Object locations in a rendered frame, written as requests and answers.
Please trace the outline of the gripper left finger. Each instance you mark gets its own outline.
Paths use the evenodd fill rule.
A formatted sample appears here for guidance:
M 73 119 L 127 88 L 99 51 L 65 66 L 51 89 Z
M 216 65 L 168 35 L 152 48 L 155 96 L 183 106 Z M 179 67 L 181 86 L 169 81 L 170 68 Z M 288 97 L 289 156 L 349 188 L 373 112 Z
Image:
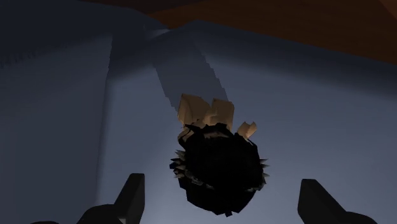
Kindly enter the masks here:
M 113 204 L 87 209 L 76 224 L 140 224 L 145 208 L 145 175 L 132 173 Z

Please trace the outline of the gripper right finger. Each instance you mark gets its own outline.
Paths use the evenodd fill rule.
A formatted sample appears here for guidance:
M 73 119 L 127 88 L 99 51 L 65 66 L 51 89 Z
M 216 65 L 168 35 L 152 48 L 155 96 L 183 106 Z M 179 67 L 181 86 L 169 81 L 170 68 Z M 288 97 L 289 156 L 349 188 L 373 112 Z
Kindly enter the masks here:
M 304 224 L 378 224 L 369 216 L 346 211 L 315 179 L 302 179 L 297 211 Z

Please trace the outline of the blue-grey sofa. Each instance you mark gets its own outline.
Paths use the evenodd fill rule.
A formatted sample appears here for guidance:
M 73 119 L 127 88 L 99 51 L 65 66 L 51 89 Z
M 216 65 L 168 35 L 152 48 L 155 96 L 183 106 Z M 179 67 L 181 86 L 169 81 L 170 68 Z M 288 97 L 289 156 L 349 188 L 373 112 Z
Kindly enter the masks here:
M 267 183 L 231 217 L 189 203 L 169 169 L 184 93 L 258 126 Z M 303 224 L 303 178 L 397 224 L 397 66 L 114 6 L 0 0 L 0 224 L 76 224 L 133 172 L 141 224 Z

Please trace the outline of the black spiky figure with tan top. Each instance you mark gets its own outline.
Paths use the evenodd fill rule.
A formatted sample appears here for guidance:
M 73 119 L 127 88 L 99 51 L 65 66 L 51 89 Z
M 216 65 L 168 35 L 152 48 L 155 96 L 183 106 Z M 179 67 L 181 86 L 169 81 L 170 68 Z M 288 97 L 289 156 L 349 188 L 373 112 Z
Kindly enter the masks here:
M 267 164 L 250 140 L 257 125 L 243 122 L 232 132 L 234 105 L 196 95 L 182 94 L 178 135 L 182 147 L 170 169 L 186 192 L 187 201 L 216 215 L 241 212 L 266 185 Z

